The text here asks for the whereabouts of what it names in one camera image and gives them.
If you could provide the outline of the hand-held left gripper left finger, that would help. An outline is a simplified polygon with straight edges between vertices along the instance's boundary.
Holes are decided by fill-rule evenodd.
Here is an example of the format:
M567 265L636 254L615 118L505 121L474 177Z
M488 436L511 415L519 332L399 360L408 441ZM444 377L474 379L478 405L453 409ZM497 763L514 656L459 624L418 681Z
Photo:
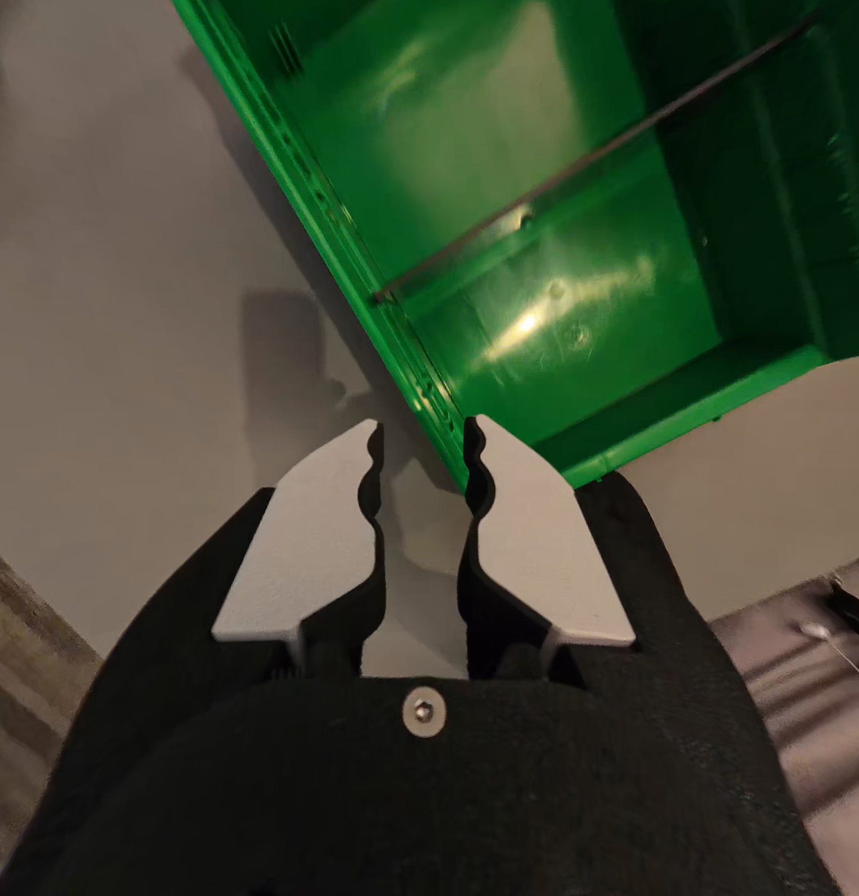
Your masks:
M383 426L364 420L277 482L211 627L219 643L362 645L385 612Z

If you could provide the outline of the green plastic bin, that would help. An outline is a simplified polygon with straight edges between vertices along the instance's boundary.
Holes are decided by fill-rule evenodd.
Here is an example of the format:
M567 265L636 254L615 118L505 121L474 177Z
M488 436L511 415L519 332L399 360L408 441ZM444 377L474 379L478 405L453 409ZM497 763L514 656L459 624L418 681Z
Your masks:
M859 2L173 5L459 487L859 357Z

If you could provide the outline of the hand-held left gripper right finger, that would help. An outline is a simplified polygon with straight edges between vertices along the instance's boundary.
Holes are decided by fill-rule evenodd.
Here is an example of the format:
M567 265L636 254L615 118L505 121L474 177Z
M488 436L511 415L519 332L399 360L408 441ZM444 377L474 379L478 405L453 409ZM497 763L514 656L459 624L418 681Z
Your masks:
M468 637L629 648L636 631L567 480L491 417L464 424L471 513L458 572Z

